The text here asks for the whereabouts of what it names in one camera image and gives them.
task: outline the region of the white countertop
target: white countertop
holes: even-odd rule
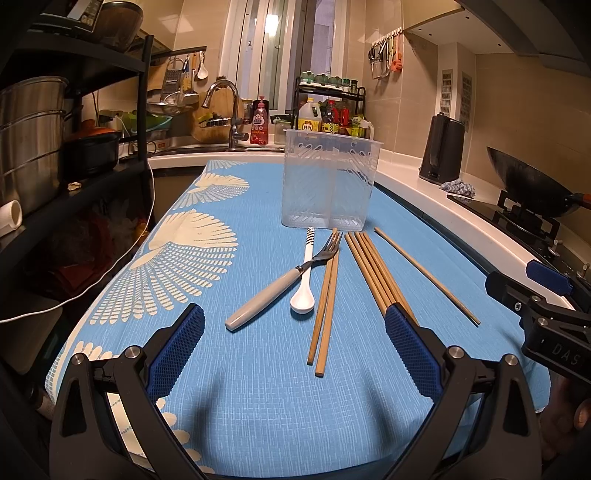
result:
[[[284,156],[280,153],[260,152],[195,153],[158,156],[150,158],[148,162],[153,169],[195,167],[204,166],[211,158],[244,162],[282,163]],[[418,177],[420,163],[420,158],[382,150],[375,181],[416,206],[464,240],[505,275],[539,292],[546,297],[548,302],[571,308],[565,298],[559,297],[527,278],[525,266],[529,261],[535,259],[531,253],[487,221],[461,205],[452,202],[447,198],[447,193],[440,190],[438,186],[420,179]],[[474,185],[476,200],[496,204],[500,192],[498,187],[471,175],[462,174],[462,178]],[[586,243],[571,232],[568,232],[567,236],[574,238],[574,241],[569,242],[571,249],[571,245],[578,245],[582,250],[591,250]],[[582,256],[585,259],[591,258],[591,251],[589,256],[585,255],[583,251]]]

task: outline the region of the white ceramic spoon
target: white ceramic spoon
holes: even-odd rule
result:
[[[205,80],[209,76],[207,68],[205,68],[205,55],[202,51],[199,52],[199,70],[197,71],[197,78]]]
[[[314,229],[308,228],[306,235],[306,250],[304,253],[304,262],[312,259],[312,250],[314,250]],[[290,300],[291,309],[296,313],[308,313],[314,308],[314,296],[310,290],[310,270],[306,270],[301,276],[300,288]]]

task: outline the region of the faucet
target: faucet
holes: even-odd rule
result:
[[[209,104],[212,101],[213,92],[216,90],[227,87],[232,91],[234,95],[234,107],[232,109],[232,119],[230,120],[230,136],[228,138],[228,148],[230,151],[236,151],[238,149],[239,140],[248,140],[247,133],[240,133],[238,131],[238,125],[242,123],[242,118],[238,118],[238,102],[240,102],[240,94],[238,89],[233,82],[227,79],[219,79],[212,83],[211,87],[207,91],[205,100],[203,101],[203,108],[209,108]]]

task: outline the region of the chopstick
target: chopstick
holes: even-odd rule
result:
[[[373,254],[373,257],[376,261],[378,269],[381,271],[382,276],[384,277],[388,288],[392,292],[392,296],[394,297],[394,301],[396,301],[400,305],[402,305],[404,310],[406,310],[406,312],[410,315],[410,318],[412,318],[414,323],[416,323],[418,325],[418,320],[414,316],[412,308],[408,304],[408,301],[407,301],[406,297],[403,295],[402,290],[400,290],[400,287],[398,286],[398,284],[394,280],[394,277],[390,273],[390,270],[386,266],[386,262],[384,261],[382,256],[379,254],[378,249],[376,248],[374,243],[371,241],[371,238],[369,237],[367,232],[363,232],[361,234],[361,236],[363,237],[365,242],[368,244],[368,246],[371,250],[371,253]]]
[[[373,269],[375,276],[378,279],[379,285],[382,287],[381,290],[383,290],[385,293],[385,297],[382,296],[384,302],[387,306],[390,306],[396,300],[394,299],[394,295],[392,294],[390,287],[386,283],[386,279],[384,278],[382,271],[378,268],[378,263],[374,258],[373,252],[367,244],[365,237],[361,233],[355,232],[355,238],[357,239],[357,242],[361,247],[361,250],[363,250],[363,254],[365,255],[365,258],[368,260],[369,265]]]
[[[332,317],[335,311],[335,295],[336,295],[336,277],[339,270],[339,253],[332,259],[332,267],[330,269],[330,284],[329,294],[326,303],[326,314],[324,315],[324,326],[322,328],[322,339],[320,340],[320,350],[318,352],[318,361],[316,362],[316,373],[317,377],[324,376],[324,370],[326,369],[326,359],[329,354],[329,340],[330,331],[332,329]]]
[[[382,296],[378,292],[378,289],[377,289],[373,279],[369,275],[369,271],[361,258],[361,255],[357,249],[357,246],[355,245],[354,237],[350,233],[347,233],[347,235],[345,235],[345,240],[347,242],[347,245],[349,245],[351,253],[353,254],[353,257],[355,258],[355,261],[357,262],[359,269],[361,270],[361,274],[363,275],[363,277],[365,278],[365,281],[368,284],[369,290],[371,291],[372,295],[374,296],[375,303],[378,304],[379,311],[381,312],[382,315],[386,315],[386,304],[384,303]]]
[[[400,247],[394,240],[392,240],[388,235],[386,235],[381,229],[378,227],[375,228],[375,232],[386,240],[390,245],[392,245],[398,253],[400,253],[404,258],[406,258],[412,265],[419,270],[420,273],[425,275],[441,292],[452,301],[452,303],[466,316],[468,319],[477,327],[480,325],[480,320],[478,320],[475,315],[468,310],[468,308],[460,301],[458,298],[450,292],[445,285],[443,285],[438,279],[436,279],[431,272],[429,272],[425,267],[423,267],[419,262],[417,262],[413,257],[411,257],[408,253],[406,253],[402,247]]]
[[[312,340],[310,341],[310,352],[308,353],[308,365],[314,363],[314,356],[316,355],[316,347],[318,346],[318,339],[320,338],[320,329],[322,328],[322,320],[324,318],[324,311],[326,310],[326,300],[328,299],[330,273],[333,268],[333,261],[331,258],[326,263],[324,271],[324,280],[322,281],[322,290],[320,290],[320,298],[318,300],[318,309],[316,310],[316,320],[314,321],[314,331],[312,332]]]

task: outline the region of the wok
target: wok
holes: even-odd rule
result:
[[[515,157],[487,147],[488,156],[509,197],[531,212],[560,217],[579,206],[591,210],[591,194],[572,193],[556,180]]]

